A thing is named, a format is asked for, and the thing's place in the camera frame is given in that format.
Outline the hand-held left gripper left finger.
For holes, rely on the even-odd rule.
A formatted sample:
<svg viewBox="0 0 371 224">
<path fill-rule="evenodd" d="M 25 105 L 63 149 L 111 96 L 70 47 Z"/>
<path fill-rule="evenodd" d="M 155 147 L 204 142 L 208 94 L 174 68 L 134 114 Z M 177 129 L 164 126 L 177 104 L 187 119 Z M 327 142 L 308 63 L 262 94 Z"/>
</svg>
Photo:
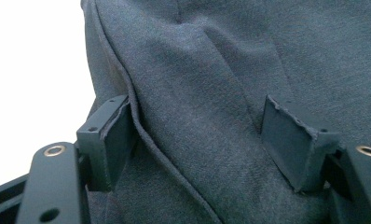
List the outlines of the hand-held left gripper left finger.
<svg viewBox="0 0 371 224">
<path fill-rule="evenodd" d="M 77 130 L 78 150 L 89 158 L 90 191 L 112 191 L 137 140 L 127 95 L 102 104 Z"/>
</svg>

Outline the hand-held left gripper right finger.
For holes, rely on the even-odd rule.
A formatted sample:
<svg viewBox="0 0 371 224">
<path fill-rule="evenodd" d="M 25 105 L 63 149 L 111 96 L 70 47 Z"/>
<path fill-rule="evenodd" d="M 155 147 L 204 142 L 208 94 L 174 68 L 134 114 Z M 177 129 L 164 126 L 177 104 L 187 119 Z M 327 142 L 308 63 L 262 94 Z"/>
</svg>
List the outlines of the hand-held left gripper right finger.
<svg viewBox="0 0 371 224">
<path fill-rule="evenodd" d="M 294 101 L 268 95 L 262 142 L 294 191 L 323 188 L 323 161 L 336 151 L 340 133 L 330 123 Z"/>
</svg>

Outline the black skirt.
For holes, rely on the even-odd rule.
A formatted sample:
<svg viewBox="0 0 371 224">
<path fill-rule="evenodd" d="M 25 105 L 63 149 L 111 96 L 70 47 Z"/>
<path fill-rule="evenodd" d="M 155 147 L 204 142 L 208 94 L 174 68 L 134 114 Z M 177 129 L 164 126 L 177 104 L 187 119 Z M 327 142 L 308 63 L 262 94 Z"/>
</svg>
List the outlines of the black skirt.
<svg viewBox="0 0 371 224">
<path fill-rule="evenodd" d="M 92 224 L 329 224 L 264 150 L 267 95 L 371 146 L 371 0 L 81 0 L 96 103 L 139 135 Z"/>
</svg>

